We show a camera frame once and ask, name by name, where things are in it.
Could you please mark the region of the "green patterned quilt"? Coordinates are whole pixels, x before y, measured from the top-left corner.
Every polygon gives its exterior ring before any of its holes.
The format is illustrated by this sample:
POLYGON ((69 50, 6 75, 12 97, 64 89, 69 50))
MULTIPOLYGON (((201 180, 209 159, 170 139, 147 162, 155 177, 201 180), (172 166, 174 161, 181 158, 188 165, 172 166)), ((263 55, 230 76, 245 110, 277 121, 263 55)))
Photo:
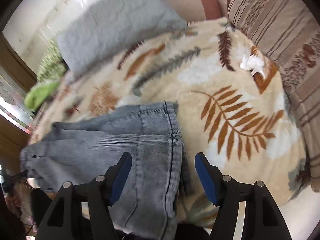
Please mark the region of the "green patterned quilt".
POLYGON ((41 59, 36 84, 24 99, 25 106, 32 112, 36 112, 44 100, 52 95, 66 71, 67 64, 61 55, 56 39, 53 38, 41 59))

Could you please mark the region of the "brown striped cushion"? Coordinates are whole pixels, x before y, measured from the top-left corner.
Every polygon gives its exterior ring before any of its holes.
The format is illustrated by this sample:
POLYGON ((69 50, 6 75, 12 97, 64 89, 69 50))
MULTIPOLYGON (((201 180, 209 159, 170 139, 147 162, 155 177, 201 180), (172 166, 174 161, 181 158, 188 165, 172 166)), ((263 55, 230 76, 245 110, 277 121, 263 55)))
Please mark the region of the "brown striped cushion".
POLYGON ((302 0, 227 0, 227 16, 279 68, 319 191, 319 23, 302 0))

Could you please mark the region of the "beige leaf pattern blanket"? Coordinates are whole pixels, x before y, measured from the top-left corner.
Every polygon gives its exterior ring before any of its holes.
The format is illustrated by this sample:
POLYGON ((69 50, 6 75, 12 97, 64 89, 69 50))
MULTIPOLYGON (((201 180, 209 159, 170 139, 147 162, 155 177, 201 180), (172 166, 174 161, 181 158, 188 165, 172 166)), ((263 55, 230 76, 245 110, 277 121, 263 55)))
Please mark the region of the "beige leaf pattern blanket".
POLYGON ((217 208, 206 199, 194 166, 199 152, 237 181, 264 181, 278 205, 304 190, 303 136, 287 111, 278 67, 225 18, 143 41, 78 78, 69 70, 40 116, 30 145, 40 142, 56 122, 79 122, 123 106, 164 101, 178 104, 193 183, 192 194, 178 193, 177 222, 211 228, 215 221, 217 208), (240 68, 244 55, 264 60, 264 79, 240 68))

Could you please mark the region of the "white crumpled tissue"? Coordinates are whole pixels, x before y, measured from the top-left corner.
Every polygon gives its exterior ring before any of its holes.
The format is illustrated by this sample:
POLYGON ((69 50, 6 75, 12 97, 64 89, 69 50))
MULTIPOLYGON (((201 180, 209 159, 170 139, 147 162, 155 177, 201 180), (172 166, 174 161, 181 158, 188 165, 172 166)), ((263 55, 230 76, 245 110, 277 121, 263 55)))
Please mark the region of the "white crumpled tissue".
POLYGON ((251 55, 249 57, 244 55, 240 64, 240 68, 242 70, 250 72, 252 76, 258 73, 263 77, 263 79, 265 78, 264 66, 264 60, 255 55, 251 55))

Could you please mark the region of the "grey quilted pillow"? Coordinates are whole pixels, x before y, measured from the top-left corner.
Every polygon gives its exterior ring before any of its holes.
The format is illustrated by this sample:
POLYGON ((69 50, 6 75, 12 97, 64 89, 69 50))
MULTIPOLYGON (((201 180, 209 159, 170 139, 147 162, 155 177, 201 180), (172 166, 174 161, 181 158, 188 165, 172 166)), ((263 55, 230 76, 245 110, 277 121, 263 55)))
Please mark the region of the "grey quilted pillow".
POLYGON ((140 41, 187 25, 165 0, 99 0, 57 36, 57 45, 78 78, 140 41))

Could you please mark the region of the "grey denim pants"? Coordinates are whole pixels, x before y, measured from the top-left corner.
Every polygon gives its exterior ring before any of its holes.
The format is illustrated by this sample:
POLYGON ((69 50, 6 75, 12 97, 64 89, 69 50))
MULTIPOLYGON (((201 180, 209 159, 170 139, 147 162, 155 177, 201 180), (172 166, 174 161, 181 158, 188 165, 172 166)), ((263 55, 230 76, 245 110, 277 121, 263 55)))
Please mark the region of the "grey denim pants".
POLYGON ((21 168, 43 190, 57 191, 66 181, 78 185, 104 174, 127 152, 132 167, 110 209, 114 224, 143 238, 173 239, 178 193, 193 192, 177 112, 177 103, 164 101, 56 122, 40 142, 22 150, 21 168))

